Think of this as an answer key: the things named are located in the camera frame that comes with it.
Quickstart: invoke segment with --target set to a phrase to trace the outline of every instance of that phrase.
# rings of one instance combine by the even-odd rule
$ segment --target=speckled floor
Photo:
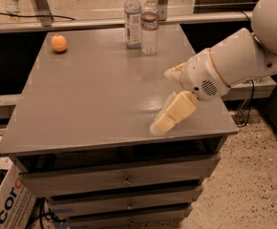
[[[222,160],[204,182],[187,219],[132,228],[277,229],[276,138],[271,126],[253,109],[248,125],[222,147]]]

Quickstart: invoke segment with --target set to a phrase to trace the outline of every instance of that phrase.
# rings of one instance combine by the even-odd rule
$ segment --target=clear bottle
[[[125,11],[125,36],[129,48],[140,46],[140,14],[141,4],[139,0],[126,0]]]
[[[147,0],[142,8],[141,20],[141,50],[152,55],[158,49],[159,16],[156,0]]]

